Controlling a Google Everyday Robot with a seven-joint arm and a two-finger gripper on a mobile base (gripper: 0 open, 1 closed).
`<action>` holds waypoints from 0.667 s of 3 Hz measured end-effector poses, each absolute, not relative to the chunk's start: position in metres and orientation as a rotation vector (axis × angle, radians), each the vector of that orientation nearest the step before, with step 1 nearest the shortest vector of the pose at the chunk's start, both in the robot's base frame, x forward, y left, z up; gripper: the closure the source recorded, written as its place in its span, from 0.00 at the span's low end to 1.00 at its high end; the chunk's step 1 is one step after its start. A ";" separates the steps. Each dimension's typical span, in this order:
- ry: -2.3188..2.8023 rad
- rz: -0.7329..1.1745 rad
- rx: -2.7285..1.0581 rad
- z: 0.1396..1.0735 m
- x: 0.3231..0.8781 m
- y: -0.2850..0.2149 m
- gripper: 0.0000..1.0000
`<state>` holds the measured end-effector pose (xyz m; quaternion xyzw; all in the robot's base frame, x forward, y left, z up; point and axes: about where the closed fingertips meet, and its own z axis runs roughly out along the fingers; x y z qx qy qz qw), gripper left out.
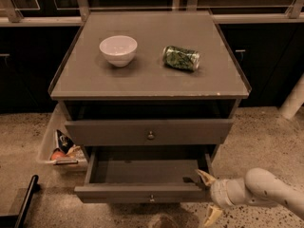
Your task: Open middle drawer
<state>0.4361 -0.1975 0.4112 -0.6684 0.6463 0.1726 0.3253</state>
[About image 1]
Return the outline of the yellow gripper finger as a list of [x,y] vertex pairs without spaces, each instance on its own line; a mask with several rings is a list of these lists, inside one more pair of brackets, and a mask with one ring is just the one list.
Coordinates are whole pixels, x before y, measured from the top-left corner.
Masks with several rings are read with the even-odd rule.
[[222,215],[222,209],[216,205],[209,205],[206,210],[206,216],[203,222],[205,227],[212,226]]
[[206,186],[211,186],[217,180],[215,177],[213,177],[212,175],[210,175],[202,170],[197,169],[196,172],[201,177],[203,183]]

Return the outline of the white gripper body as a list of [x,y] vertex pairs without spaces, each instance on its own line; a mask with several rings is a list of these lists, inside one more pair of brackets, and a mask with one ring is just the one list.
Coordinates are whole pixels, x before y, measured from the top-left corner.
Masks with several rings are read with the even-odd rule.
[[219,208],[230,208],[235,204],[229,193],[232,191],[231,180],[216,180],[210,187],[211,199]]

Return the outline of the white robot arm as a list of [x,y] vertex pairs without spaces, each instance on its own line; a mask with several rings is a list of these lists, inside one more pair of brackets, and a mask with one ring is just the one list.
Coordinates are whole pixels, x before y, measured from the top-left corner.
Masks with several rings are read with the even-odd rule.
[[238,206],[271,206],[280,204],[304,219],[304,193],[280,180],[273,173],[250,169],[243,178],[217,180],[196,170],[203,183],[210,188],[212,202],[208,204],[204,227],[212,226],[225,209]]

